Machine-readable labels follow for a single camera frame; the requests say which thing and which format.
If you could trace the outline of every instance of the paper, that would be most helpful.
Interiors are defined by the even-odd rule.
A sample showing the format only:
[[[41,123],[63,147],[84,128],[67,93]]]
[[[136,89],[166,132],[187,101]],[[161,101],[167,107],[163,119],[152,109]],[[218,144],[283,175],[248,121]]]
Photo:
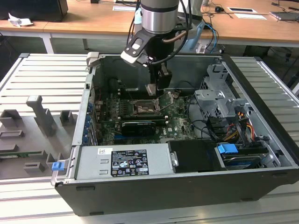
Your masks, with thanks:
[[[125,11],[125,12],[135,12],[136,7],[127,6],[113,6],[113,11]]]
[[[20,18],[12,16],[10,13],[8,15],[9,15],[8,21],[10,21],[10,23],[16,27],[33,25],[33,23],[31,22],[30,19],[27,19],[27,18],[20,19]]]
[[[266,18],[263,17],[262,15],[235,13],[235,16],[238,17],[239,19],[266,20]]]

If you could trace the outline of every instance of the table leg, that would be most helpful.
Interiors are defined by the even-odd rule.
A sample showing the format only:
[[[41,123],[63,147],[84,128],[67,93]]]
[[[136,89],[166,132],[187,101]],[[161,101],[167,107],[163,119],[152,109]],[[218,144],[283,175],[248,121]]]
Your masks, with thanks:
[[[40,35],[40,37],[43,39],[43,43],[45,45],[47,53],[48,54],[55,54],[53,44],[52,44],[51,35],[47,34],[47,33],[44,33],[44,34]]]
[[[88,50],[88,43],[87,43],[87,39],[82,39],[83,40],[83,47],[85,50]]]

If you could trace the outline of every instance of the black plastic cover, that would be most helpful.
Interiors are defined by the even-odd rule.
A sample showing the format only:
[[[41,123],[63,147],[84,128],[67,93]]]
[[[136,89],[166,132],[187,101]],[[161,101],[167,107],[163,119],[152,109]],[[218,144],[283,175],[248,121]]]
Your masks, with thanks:
[[[169,141],[169,149],[176,152],[178,167],[175,173],[220,171],[215,152],[216,142],[211,140]]]

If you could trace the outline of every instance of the computer case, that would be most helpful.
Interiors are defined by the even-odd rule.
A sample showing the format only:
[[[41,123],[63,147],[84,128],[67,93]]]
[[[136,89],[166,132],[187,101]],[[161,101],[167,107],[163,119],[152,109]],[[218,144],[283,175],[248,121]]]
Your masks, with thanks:
[[[61,22],[68,11],[66,0],[2,0],[0,19],[7,20],[8,13],[18,18]]]

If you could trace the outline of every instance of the blue connector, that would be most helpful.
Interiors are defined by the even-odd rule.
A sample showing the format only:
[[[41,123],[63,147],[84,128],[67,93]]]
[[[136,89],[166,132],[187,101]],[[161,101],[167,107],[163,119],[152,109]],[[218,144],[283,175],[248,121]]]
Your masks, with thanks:
[[[84,143],[87,143],[87,142],[88,142],[88,137],[87,137],[87,136],[83,136],[82,141],[83,141]]]
[[[86,121],[85,122],[85,127],[89,127],[90,126],[90,122],[89,121]]]
[[[85,121],[90,121],[91,119],[92,119],[92,117],[87,115],[86,118],[85,118]]]
[[[65,162],[54,162],[52,165],[52,171],[63,171]]]
[[[218,147],[220,154],[222,153],[238,153],[238,149],[235,144],[220,144]]]

